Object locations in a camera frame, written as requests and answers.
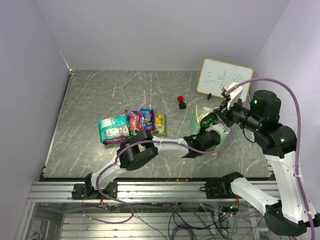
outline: handwriting on whiteboard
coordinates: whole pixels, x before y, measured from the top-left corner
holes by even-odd
[[[208,71],[206,77],[207,77],[207,80],[204,81],[205,83],[213,83],[216,85],[220,85],[220,87],[227,85],[232,80],[235,81],[236,83],[241,83],[244,81],[241,74],[237,75],[236,78],[228,77],[228,73],[226,70],[224,70],[224,72],[218,77],[215,77],[212,74],[212,71]]]

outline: white wall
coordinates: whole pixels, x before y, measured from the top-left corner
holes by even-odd
[[[0,239],[12,240],[70,72],[33,0],[0,7]]]
[[[301,168],[311,200],[320,211],[320,1],[291,0],[255,60],[255,77],[286,83],[296,94],[302,118]],[[280,121],[297,127],[296,110],[286,90],[257,82],[255,90],[273,90],[282,100]]]
[[[289,0],[36,0],[73,69],[252,65]]]

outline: whiteboard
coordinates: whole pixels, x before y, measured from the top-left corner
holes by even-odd
[[[223,98],[223,86],[230,81],[241,83],[252,78],[254,70],[248,66],[206,58],[203,62],[199,82],[196,90],[202,94]],[[245,102],[248,98],[250,83],[242,86],[241,99]]]

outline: whiteboard frame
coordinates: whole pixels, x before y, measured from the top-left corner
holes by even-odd
[[[202,71],[204,69],[204,66],[205,66],[205,61],[206,60],[212,60],[212,61],[216,61],[216,62],[220,62],[220,63],[224,63],[224,64],[230,64],[230,65],[235,65],[235,66],[238,66],[238,67],[243,67],[243,68],[246,68],[246,69],[251,69],[252,70],[252,75],[251,75],[251,78],[254,76],[254,69],[252,67],[249,67],[249,66],[243,66],[243,65],[239,65],[239,64],[235,64],[235,63],[231,63],[231,62],[227,62],[227,61],[220,61],[220,60],[216,60],[216,59],[213,59],[213,58],[205,58],[203,60],[203,64],[202,64],[202,68],[201,68],[201,72],[200,72],[200,76],[199,76],[199,80],[198,80],[198,85],[196,86],[196,91],[200,94],[205,94],[205,95],[209,95],[210,93],[206,93],[206,92],[202,92],[202,91],[198,91],[198,87],[199,87],[199,83],[200,83],[200,79],[201,79],[201,75],[202,75]],[[250,90],[250,86],[251,86],[251,82],[249,82],[249,87],[248,87],[248,91],[246,93],[246,96],[245,96],[245,100],[242,101],[243,103],[245,103],[248,99],[248,95],[249,95],[249,90]],[[217,98],[221,98],[221,99],[225,99],[223,96],[221,95],[212,95],[213,97],[217,97]]]

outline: gray marble tabletop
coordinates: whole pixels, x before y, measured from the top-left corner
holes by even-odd
[[[98,118],[125,113],[125,109],[152,108],[166,114],[167,138],[189,135],[196,105],[217,107],[221,98],[197,92],[199,71],[75,70],[46,163],[46,178],[78,178],[96,172],[116,154],[118,144],[100,143]],[[182,95],[186,109],[179,109]],[[128,178],[207,178],[238,171],[245,177],[268,177],[259,146],[233,127],[232,145],[217,155],[195,159],[157,156],[144,167],[128,171]]]

